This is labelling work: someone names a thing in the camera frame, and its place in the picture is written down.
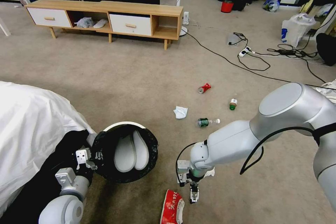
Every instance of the open shelf compartment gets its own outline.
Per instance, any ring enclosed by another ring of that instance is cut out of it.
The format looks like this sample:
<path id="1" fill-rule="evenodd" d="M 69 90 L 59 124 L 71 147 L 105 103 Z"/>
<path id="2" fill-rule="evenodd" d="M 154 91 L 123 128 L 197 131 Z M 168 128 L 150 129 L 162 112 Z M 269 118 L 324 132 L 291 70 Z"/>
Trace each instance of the open shelf compartment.
<path id="1" fill-rule="evenodd" d="M 67 15 L 71 23 L 71 29 L 91 30 L 91 31 L 102 32 L 102 33 L 112 33 L 109 19 L 107 17 L 107 13 L 105 12 L 83 12 L 83 11 L 72 11 L 72 10 L 67 10 L 66 12 L 67 12 Z M 94 27 L 82 28 L 82 27 L 76 26 L 75 22 L 78 22 L 83 17 L 90 17 L 95 22 L 98 22 L 101 19 L 106 19 L 107 23 L 102 28 L 94 28 Z"/>
<path id="2" fill-rule="evenodd" d="M 152 15 L 151 18 L 153 37 L 178 40 L 178 17 Z"/>

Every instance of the white slipper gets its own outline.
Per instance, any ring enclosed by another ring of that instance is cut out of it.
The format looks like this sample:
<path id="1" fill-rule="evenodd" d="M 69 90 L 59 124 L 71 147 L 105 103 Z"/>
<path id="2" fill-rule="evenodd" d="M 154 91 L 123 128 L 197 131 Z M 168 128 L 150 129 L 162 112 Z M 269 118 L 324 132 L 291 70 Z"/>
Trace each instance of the white slipper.
<path id="1" fill-rule="evenodd" d="M 137 156 L 134 168 L 137 170 L 142 170 L 148 164 L 148 147 L 138 131 L 133 132 L 133 141 L 135 146 L 135 153 Z"/>
<path id="2" fill-rule="evenodd" d="M 117 170 L 123 173 L 132 170 L 136 158 L 132 135 L 120 138 L 114 153 L 114 164 Z"/>
<path id="3" fill-rule="evenodd" d="M 102 28 L 106 23 L 107 23 L 106 19 L 101 19 L 93 26 L 93 28 Z"/>

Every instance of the beige carpet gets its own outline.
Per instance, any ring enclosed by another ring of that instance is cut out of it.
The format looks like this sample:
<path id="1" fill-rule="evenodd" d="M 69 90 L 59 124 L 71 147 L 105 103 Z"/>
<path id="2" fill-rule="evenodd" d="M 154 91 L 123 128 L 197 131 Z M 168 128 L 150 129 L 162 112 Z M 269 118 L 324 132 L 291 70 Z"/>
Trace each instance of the beige carpet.
<path id="1" fill-rule="evenodd" d="M 175 4 L 175 0 L 161 0 Z M 262 2 L 243 12 L 221 13 L 217 0 L 182 0 L 190 11 L 190 34 L 203 45 L 237 63 L 244 47 L 229 47 L 226 37 L 242 32 L 253 50 L 265 53 L 280 43 L 282 20 L 295 12 L 270 13 Z M 162 41 L 62 33 L 52 39 L 47 28 L 33 25 L 23 8 L 0 4 L 0 16 L 12 32 L 0 32 L 0 80 L 50 89 L 63 95 L 97 132 L 118 121 L 135 121 L 150 129 L 159 141 L 156 167 L 130 184 L 114 184 L 95 175 L 87 195 L 83 223 L 158 223 L 167 189 L 186 201 L 184 223 L 335 223 L 332 211 L 313 173 L 317 146 L 312 138 L 286 132 L 265 146 L 263 159 L 240 176 L 243 161 L 216 166 L 214 178 L 200 183 L 199 203 L 189 205 L 189 188 L 179 188 L 175 159 L 187 144 L 203 141 L 216 129 L 238 119 L 251 119 L 261 99 L 281 86 L 280 81 L 258 77 L 228 64 L 201 48 L 188 35 L 167 51 Z M 311 42 L 307 52 L 315 51 Z M 266 58 L 271 68 L 263 74 L 294 82 L 320 85 L 302 60 Z M 262 68 L 255 58 L 243 58 L 250 67 Z M 335 67 L 313 65 L 327 81 Z M 197 88 L 213 88 L 200 95 Z M 231 98 L 238 107 L 230 111 Z M 176 105 L 188 107 L 177 120 Z M 200 117 L 219 117 L 222 123 L 199 129 Z M 188 158 L 188 151 L 182 158 Z"/>

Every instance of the small green bottle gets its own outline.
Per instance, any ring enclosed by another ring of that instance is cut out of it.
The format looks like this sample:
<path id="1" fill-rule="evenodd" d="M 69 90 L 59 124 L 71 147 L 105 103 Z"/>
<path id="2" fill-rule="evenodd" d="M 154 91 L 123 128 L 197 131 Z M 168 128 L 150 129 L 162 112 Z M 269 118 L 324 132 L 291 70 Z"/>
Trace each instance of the small green bottle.
<path id="1" fill-rule="evenodd" d="M 231 102 L 230 102 L 230 110 L 234 110 L 236 107 L 237 107 L 237 99 L 232 99 Z"/>

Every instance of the table leg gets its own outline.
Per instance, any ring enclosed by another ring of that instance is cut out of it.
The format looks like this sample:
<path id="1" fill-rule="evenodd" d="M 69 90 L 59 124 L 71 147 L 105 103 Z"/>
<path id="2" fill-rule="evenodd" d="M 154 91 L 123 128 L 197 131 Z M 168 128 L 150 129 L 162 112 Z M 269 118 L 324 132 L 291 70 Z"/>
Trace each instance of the table leg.
<path id="1" fill-rule="evenodd" d="M 51 32 L 51 35 L 52 35 L 53 39 L 55 39 L 56 35 L 55 35 L 55 32 L 54 32 L 54 29 L 52 27 L 49 27 L 49 29 L 50 29 L 50 32 Z"/>

